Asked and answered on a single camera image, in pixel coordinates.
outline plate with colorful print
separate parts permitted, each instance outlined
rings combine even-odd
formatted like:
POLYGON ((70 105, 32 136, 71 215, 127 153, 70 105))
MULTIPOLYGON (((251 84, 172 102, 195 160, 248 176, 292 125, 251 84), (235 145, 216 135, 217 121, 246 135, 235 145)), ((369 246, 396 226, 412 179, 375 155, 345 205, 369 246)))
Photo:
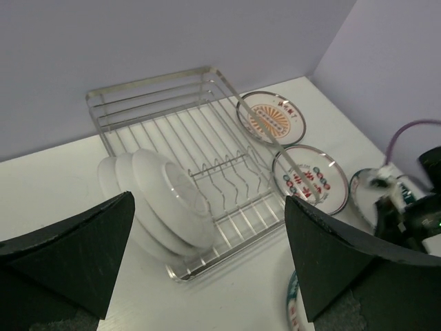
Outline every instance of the plate with colorful print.
POLYGON ((272 171, 282 195, 295 195, 303 199, 304 195, 308 202, 329 215, 340 212, 346 206, 349 186, 345 173, 335 160, 311 146, 296 145, 286 148, 285 151, 317 189, 320 198, 316 202, 307 184, 292 169, 282 154, 278 153, 274 157, 272 171))
POLYGON ((314 331, 314 323, 309 323, 303 305, 302 295, 298 287, 297 272, 291 276, 287 293, 287 318, 292 331, 314 331))
MULTIPOLYGON (((300 110, 288 99, 271 92, 251 92, 242 97, 263 125, 282 146, 298 143, 306 133, 306 122, 300 110)), ((272 144, 253 116, 237 103, 240 124, 259 141, 272 144)))

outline decorative plate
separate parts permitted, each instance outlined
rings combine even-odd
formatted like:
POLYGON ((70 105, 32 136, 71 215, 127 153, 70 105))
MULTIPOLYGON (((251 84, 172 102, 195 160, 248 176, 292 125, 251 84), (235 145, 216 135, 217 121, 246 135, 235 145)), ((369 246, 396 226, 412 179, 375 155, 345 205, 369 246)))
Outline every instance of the decorative plate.
POLYGON ((305 310, 305 305, 303 303, 301 288, 299 288, 297 291, 296 303, 297 303, 297 320, 301 326, 300 330, 301 331, 315 331, 316 328, 314 327, 314 323, 309 322, 308 318, 306 316, 306 310, 305 310))
MULTIPOLYGON (((305 135, 306 123, 302 113, 286 98, 271 92, 259 91, 248 93, 242 99, 258 115, 263 125, 280 145, 288 146, 298 143, 305 135)), ((259 141, 272 144, 240 102, 237 103, 236 113, 239 122, 248 133, 259 141)))
POLYGON ((274 180, 283 195, 295 195, 314 204, 318 209, 329 215, 340 212, 346 205, 349 193, 346 175, 342 168, 326 153, 317 148, 296 145, 285 149, 297 163, 304 175, 317 189, 320 199, 316 203, 314 194, 303 183, 288 161, 278 153, 273 160, 274 180))
POLYGON ((298 279, 297 272, 291 276, 288 284, 288 294, 287 294, 287 318, 290 330, 299 331, 300 324, 298 322, 297 315, 297 292, 298 292, 298 279))
MULTIPOLYGON (((362 174, 366 173, 371 168, 361 169, 357 171, 351 178, 349 182, 349 191, 352 203, 361 218, 364 219, 373 229, 377 226, 377 211, 375 208, 375 202, 387 193, 386 188, 367 188, 365 185, 360 185, 364 180, 362 174)), ((402 197, 404 202, 407 204, 416 201, 415 196, 412 194, 410 189, 400 183, 402 197)))

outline white plate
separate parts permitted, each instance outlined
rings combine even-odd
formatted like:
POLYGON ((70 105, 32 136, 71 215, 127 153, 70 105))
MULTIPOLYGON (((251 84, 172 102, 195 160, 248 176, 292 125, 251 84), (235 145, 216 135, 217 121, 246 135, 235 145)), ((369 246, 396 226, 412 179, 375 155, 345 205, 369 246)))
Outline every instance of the white plate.
POLYGON ((169 229, 191 245, 210 247, 214 224, 208 205, 185 171, 151 150, 137 150, 132 163, 144 197, 169 229))
POLYGON ((302 179, 291 169, 284 157, 278 153, 274 157, 272 170, 276 185, 283 195, 296 195, 301 190, 307 200, 327 214, 340 212, 348 199, 348 183, 340 166, 327 154, 317 148, 296 145, 286 149, 288 155, 300 167, 320 193, 315 204, 314 195, 302 179))
POLYGON ((106 157, 98 164, 98 181, 106 199, 111 199, 121 193, 116 181, 116 157, 106 157))
MULTIPOLYGON (((103 191, 105 199, 111 199, 121 193, 121 190, 116 180, 115 173, 116 157, 108 157, 98 166, 98 178, 103 191)), ((130 236, 135 242, 142 247, 148 254, 159 261, 170 265, 182 264, 182 257, 170 252, 156 241, 139 223, 138 219, 134 217, 130 236)))
POLYGON ((143 227, 159 243, 171 250, 173 253, 193 256, 198 254, 195 247, 184 242, 176 236, 154 213, 149 203, 145 200, 143 193, 139 190, 134 178, 132 167, 132 153, 123 153, 116 160, 116 178, 122 191, 130 191, 135 198, 135 215, 143 227))
MULTIPOLYGON (((363 182, 366 181, 368 172, 374 170, 371 168, 361 169, 357 171, 349 182, 349 191, 352 203, 355 209, 373 229, 377 227, 377 210, 375 202, 387 193, 386 188, 368 188, 363 182)), ((402 189, 402 196, 406 203, 416 201, 411 191, 403 183, 400 184, 402 189)))
MULTIPOLYGON (((242 97, 282 146, 298 143, 306 133, 306 123, 297 107, 284 97, 270 92, 251 92, 242 97)), ((259 124, 238 102, 236 113, 245 129, 260 141, 272 143, 259 124)))

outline sunburst design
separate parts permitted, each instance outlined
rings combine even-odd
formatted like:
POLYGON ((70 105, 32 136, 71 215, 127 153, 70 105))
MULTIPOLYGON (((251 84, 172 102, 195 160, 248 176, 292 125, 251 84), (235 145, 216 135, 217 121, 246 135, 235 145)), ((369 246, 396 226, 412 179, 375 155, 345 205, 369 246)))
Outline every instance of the sunburst design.
MULTIPOLYGON (((263 125, 274 137, 282 138, 289 133, 291 123, 279 109, 270 105, 256 105, 252 110, 259 116, 263 125)), ((250 115, 248 115, 248 119, 252 127, 261 135, 264 135, 262 128, 250 115)))

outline metal wire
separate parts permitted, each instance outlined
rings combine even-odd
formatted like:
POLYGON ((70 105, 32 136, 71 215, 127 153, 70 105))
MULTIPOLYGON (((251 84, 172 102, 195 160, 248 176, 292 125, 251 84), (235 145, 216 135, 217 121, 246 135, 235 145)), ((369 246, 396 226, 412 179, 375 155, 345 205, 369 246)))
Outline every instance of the metal wire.
POLYGON ((209 206, 214 247, 182 266, 167 266, 177 281, 207 272, 284 224, 285 204, 270 166, 277 149, 255 144, 244 133, 232 115, 232 95, 237 92, 222 74, 204 67, 86 97, 110 155, 151 148, 170 156, 188 171, 209 206))

